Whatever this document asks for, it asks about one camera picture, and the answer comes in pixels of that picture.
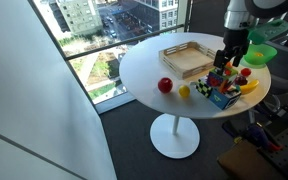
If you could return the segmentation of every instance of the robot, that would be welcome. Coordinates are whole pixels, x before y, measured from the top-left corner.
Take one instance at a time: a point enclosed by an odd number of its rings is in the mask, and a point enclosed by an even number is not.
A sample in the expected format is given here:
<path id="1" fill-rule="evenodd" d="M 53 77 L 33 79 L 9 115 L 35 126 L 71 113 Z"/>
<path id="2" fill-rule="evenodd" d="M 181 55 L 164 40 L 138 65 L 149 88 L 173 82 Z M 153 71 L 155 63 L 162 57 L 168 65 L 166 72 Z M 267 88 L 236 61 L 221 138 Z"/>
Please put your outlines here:
<path id="1" fill-rule="evenodd" d="M 232 86 L 239 75 L 233 66 L 238 67 L 250 42 L 262 44 L 288 30 L 288 22 L 281 19 L 262 25 L 258 25 L 258 19 L 287 11 L 288 0 L 231 0 L 225 14 L 225 47 L 216 52 L 215 68 L 198 80 L 196 89 L 222 110 L 234 105 L 243 92 L 241 86 Z"/>

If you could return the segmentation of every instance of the table leg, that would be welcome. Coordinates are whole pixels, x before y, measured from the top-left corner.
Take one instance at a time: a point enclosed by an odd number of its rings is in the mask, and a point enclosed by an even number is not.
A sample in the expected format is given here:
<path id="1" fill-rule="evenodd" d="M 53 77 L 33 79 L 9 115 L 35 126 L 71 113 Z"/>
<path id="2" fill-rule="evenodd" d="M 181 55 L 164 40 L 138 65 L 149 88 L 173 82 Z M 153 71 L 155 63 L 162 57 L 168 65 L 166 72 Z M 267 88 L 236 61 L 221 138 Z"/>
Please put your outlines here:
<path id="1" fill-rule="evenodd" d="M 199 130 L 191 119 L 169 114 L 155 119 L 150 136 L 160 153 L 174 159 L 190 156 L 200 142 Z"/>

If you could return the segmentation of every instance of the white wall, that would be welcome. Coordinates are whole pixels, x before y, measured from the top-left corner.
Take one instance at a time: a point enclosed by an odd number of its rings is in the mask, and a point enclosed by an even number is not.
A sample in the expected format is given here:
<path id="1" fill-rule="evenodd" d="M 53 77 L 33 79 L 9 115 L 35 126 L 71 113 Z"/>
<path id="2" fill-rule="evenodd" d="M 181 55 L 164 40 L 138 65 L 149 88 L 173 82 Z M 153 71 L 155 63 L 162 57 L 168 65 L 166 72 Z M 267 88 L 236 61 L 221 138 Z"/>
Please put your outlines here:
<path id="1" fill-rule="evenodd" d="M 0 0 L 0 134 L 87 179 L 116 179 L 101 121 L 26 0 Z"/>

